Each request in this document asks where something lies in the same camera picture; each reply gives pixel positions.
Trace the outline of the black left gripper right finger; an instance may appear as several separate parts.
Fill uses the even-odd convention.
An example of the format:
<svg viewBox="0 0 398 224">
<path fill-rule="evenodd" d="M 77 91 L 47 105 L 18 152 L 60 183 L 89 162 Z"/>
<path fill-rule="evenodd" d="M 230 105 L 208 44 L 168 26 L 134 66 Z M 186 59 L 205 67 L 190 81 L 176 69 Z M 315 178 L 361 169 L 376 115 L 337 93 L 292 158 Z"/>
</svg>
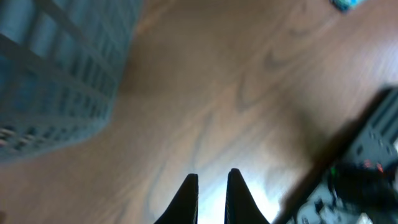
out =
<svg viewBox="0 0 398 224">
<path fill-rule="evenodd" d="M 236 168 L 228 173 L 224 224 L 269 224 Z"/>
</svg>

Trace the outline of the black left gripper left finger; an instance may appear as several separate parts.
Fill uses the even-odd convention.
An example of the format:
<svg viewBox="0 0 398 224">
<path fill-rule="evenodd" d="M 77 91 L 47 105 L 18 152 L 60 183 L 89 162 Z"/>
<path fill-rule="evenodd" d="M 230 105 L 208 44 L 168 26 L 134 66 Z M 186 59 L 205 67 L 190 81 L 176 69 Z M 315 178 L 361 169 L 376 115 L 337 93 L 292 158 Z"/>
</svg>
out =
<svg viewBox="0 0 398 224">
<path fill-rule="evenodd" d="M 197 224 L 198 175 L 188 174 L 155 224 Z"/>
</svg>

